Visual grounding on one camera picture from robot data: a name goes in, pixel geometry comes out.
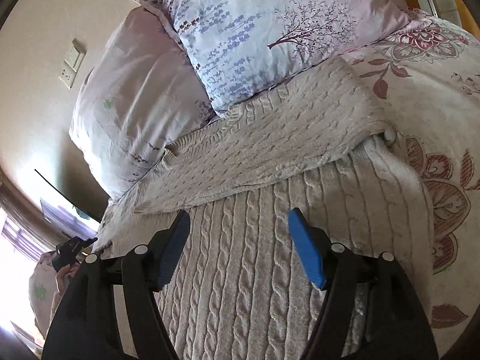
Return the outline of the person's left hand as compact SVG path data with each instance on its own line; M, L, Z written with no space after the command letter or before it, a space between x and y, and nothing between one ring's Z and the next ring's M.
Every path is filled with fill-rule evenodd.
M72 279L75 277L80 265L75 262L74 264L67 264L63 266L55 276L55 282L57 285L57 291L60 295L64 295L67 287Z

